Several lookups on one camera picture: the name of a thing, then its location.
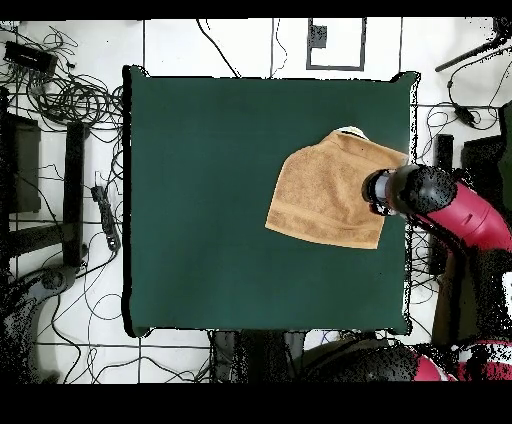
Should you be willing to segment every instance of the white tile floor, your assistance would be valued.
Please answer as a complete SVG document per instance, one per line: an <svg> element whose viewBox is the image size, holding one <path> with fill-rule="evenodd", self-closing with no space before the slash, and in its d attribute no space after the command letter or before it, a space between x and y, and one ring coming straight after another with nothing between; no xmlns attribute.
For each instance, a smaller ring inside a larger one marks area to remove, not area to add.
<svg viewBox="0 0 512 424"><path fill-rule="evenodd" d="M332 20L328 25L342 25L343 20ZM121 68L126 64L144 65L151 75L201 75L201 76L232 76L231 71L222 61L220 55L210 42L201 34L194 20L150 20L145 23L138 21L66 21L66 22L25 22L20 33L41 42L50 32L48 25L68 34L78 43L74 48L74 56L69 61L76 64L75 74L89 74L100 78L113 90L122 83ZM446 84L455 68L436 73L434 68L477 45L482 44L491 36L492 21L490 18L368 18L366 34L366 63L363 72L343 71L308 71L306 62L307 19L270 18L248 20L209 20L208 25L202 20L204 30L219 44L231 65L245 77L268 78L272 69L276 78L363 78L389 80L399 70L418 71L421 73L418 103L418 134L419 147L428 141L426 126L430 107L448 100ZM274 41L271 43L272 28ZM14 36L0 33L0 41L14 40ZM271 44L273 44L273 61L271 60ZM343 57L342 45L333 41L327 48L333 52L333 63ZM0 56L3 57L3 46ZM461 71L454 79L453 96L455 101L466 105L489 104L498 86L501 76L510 61L508 54L493 58L483 64ZM500 106L512 97L512 88L508 80L493 101ZM26 105L26 98L19 98L19 106ZM446 110L448 119L453 119L451 109ZM486 126L492 120L487 112L482 111L482 124ZM445 116L436 115L430 124L443 123ZM459 122L449 124L443 132L455 136L454 166L460 164L460 151L464 141L499 133L496 124L488 131L476 131ZM64 169L64 135L44 133L40 149L40 166L55 164L60 173ZM89 138L86 145L85 183L94 184L95 172L100 171L106 176L110 169L112 146ZM52 169L44 169L41 175L55 176ZM47 196L57 218L62 217L62 183L41 180L40 188ZM122 196L111 196L113 206L117 206ZM43 207L38 214L22 214L20 219L51 219ZM99 212L91 199L84 200L84 221L99 220ZM23 226L35 225L20 223ZM84 240L100 230L100 226L84 224ZM57 253L58 248L47 248L18 260L18 272L26 272L39 267L50 255ZM96 237L91 249L90 264L100 264L108 258L109 252L102 235ZM12 261L12 270L16 270L16 261ZM83 294L84 286L94 281L98 273L94 273L87 282L77 281L62 296L60 313L56 322L58 329L72 341L86 345L88 339L94 344L120 345L120 347L97 347L95 353L94 373L98 376L106 365L115 365L134 361L139 355L139 340L125 335L121 318L101 321L93 317L84 298L74 304ZM105 268L100 278L88 293L88 301L93 307L98 300L108 293L121 293L122 289L122 255ZM427 302L410 306L411 315L427 330L432 327L436 295L425 288L415 289L411 295L412 303ZM118 297L110 296L101 301L96 309L98 315L113 318L119 314ZM45 305L40 323L38 341L41 343L60 343L50 323L56 300L51 299ZM335 332L324 333L312 331L306 338L306 348L331 340ZM417 343L429 340L428 334L420 326L414 325L409 336L400 337L404 342ZM208 357L208 338L202 331L156 330L148 338L142 340L141 355L153 359L157 364L172 368L176 372L191 370L197 372ZM173 348L173 346L199 346L202 349ZM47 370L60 370L60 381L71 368L77 357L74 347L39 345L41 364ZM71 373L68 381L76 379L77 383L90 383L91 376L86 371L87 347L82 347L82 356ZM143 359L122 368L108 368L101 372L98 380L101 383L136 383L165 382L173 375L162 371L150 360Z"/></svg>

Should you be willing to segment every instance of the black equipment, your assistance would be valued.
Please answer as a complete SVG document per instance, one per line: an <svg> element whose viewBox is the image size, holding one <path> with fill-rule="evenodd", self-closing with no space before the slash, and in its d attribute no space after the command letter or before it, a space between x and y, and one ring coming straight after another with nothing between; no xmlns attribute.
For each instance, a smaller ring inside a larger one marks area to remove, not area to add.
<svg viewBox="0 0 512 424"><path fill-rule="evenodd" d="M64 222L11 232L9 212L16 188L23 183L37 188L17 173L15 122L7 113L8 94L0 88L0 378L3 383L39 383L42 376L34 341L41 306L73 285L87 253L82 244L82 206L84 142L89 132L80 122L67 126ZM9 280L11 258L59 243L63 250L61 266Z"/></svg>

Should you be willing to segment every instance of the white floor tile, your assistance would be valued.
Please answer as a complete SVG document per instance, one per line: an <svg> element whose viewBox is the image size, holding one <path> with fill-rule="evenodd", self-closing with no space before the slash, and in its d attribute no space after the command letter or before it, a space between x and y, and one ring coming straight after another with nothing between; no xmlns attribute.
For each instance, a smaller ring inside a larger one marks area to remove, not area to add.
<svg viewBox="0 0 512 424"><path fill-rule="evenodd" d="M402 70L421 73L420 104L449 100L447 83L452 73L484 54L441 72L435 72L435 68L493 38L491 29L491 18L404 18ZM505 53L458 72L453 79L453 100L461 105L489 104L511 60L510 53ZM501 106L509 100L510 94L502 89L493 105Z"/></svg>
<svg viewBox="0 0 512 424"><path fill-rule="evenodd" d="M274 63L284 67L275 78L372 79L389 81L398 73L400 18L368 18L364 71L306 70L307 18L282 18L277 37L286 49L274 43Z"/></svg>
<svg viewBox="0 0 512 424"><path fill-rule="evenodd" d="M271 19L209 19L208 25L201 19L200 23L243 77L268 76ZM146 21L145 67L151 75L233 76L195 19Z"/></svg>
<svg viewBox="0 0 512 424"><path fill-rule="evenodd" d="M143 359L141 383L179 383L193 380L198 371L208 366L209 349L142 348L142 355L151 358L168 371Z"/></svg>

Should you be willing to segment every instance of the orange towel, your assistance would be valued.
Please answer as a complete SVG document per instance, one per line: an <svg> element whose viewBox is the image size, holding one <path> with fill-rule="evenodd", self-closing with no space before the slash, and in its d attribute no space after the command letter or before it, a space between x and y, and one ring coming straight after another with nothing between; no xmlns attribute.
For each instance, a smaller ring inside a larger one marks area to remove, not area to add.
<svg viewBox="0 0 512 424"><path fill-rule="evenodd" d="M407 156L335 130L286 159L265 227L314 243L376 249L384 217L361 194L378 169L405 164Z"/></svg>

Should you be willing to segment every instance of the towel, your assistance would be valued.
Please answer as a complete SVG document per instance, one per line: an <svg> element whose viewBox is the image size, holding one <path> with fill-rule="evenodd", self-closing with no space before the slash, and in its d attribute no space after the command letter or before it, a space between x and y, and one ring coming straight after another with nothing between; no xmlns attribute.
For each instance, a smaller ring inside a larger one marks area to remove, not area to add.
<svg viewBox="0 0 512 424"><path fill-rule="evenodd" d="M405 164L407 156L358 134L334 130L286 159L266 228L313 243L377 248L384 217L370 211L363 181L376 170Z"/></svg>

